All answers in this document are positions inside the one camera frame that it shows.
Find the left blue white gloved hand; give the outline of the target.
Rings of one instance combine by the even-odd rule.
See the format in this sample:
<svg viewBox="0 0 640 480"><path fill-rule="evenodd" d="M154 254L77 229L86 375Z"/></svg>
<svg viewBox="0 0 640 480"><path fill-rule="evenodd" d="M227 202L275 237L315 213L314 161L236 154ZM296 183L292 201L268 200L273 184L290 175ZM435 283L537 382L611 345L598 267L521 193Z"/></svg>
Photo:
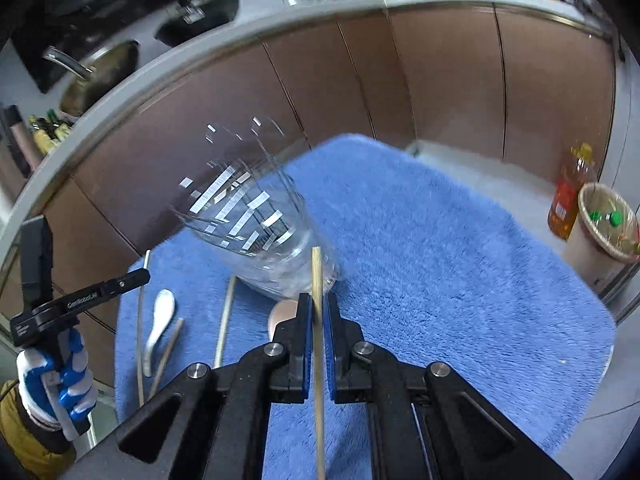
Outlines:
<svg viewBox="0 0 640 480"><path fill-rule="evenodd" d="M28 420L36 427L47 432L64 429L58 412L65 411L81 434L96 406L96 386L80 331L70 328L60 335L60 340L68 351L62 366L56 366L50 354L38 348L27 348L18 354L18 391Z"/></svg>

